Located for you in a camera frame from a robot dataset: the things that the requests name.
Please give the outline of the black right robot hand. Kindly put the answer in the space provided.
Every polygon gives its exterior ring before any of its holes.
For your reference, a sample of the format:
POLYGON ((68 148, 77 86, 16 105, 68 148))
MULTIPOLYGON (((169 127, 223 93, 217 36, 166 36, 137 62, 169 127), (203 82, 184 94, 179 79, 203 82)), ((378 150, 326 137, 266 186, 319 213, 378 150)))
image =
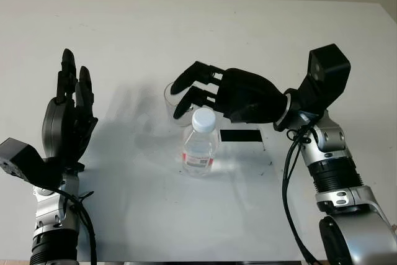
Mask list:
POLYGON ((287 96, 268 79, 237 68, 222 70, 196 61, 171 86, 171 94, 184 90, 174 119, 192 105, 207 106, 233 123, 267 124, 277 121, 287 107, 287 96))

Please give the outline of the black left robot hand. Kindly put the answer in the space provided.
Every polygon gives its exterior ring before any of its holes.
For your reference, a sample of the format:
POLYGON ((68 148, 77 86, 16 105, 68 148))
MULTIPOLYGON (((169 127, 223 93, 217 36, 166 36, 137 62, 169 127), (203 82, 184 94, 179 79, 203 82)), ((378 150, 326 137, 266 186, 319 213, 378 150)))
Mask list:
POLYGON ((98 123, 93 115, 94 93, 89 70, 76 71, 74 54, 64 49, 58 72, 56 96, 45 112, 42 143, 45 154, 58 160, 68 171, 82 172, 79 162, 98 123))

